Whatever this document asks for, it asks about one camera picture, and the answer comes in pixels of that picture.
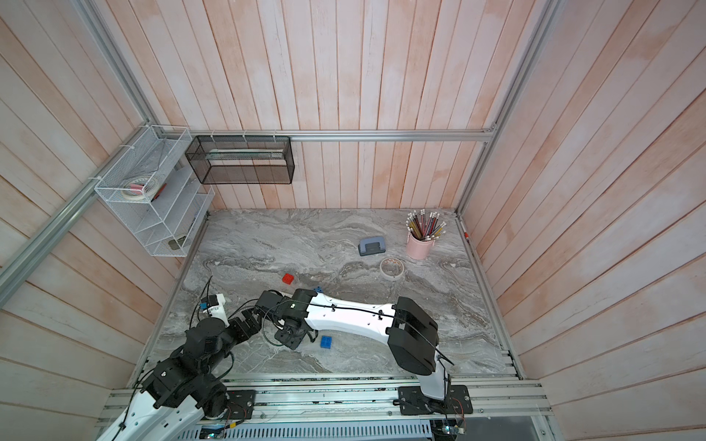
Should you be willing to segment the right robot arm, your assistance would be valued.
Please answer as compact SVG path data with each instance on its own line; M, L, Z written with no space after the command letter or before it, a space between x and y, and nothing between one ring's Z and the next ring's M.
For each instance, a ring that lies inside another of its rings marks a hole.
M397 365L417 376L422 395L442 402L447 397L447 373L439 352L439 325L414 300L368 304L344 301L298 288L286 296L263 292L255 310L278 328L275 339L296 349L317 332L335 331L362 336L387 345Z

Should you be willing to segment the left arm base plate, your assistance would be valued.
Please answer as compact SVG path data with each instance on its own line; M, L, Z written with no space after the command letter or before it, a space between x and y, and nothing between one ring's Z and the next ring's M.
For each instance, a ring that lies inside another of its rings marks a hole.
M208 419L248 420L253 415L256 390L217 391L202 409Z

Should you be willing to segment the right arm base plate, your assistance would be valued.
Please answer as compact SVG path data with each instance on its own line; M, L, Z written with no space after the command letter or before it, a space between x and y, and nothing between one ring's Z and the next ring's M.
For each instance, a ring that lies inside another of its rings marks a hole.
M398 398L393 402L400 407L402 415L470 415L474 412L470 393L466 386L451 385L441 400L426 397L420 386L400 387Z

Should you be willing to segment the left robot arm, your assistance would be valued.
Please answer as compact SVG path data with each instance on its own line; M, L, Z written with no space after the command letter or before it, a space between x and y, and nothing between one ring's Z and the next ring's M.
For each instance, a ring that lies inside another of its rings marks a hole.
M260 332L252 309L226 321L206 318L187 330L184 345L156 364L101 440L174 440L200 420L226 420L222 430L253 416L255 391L227 391L213 371L232 349Z

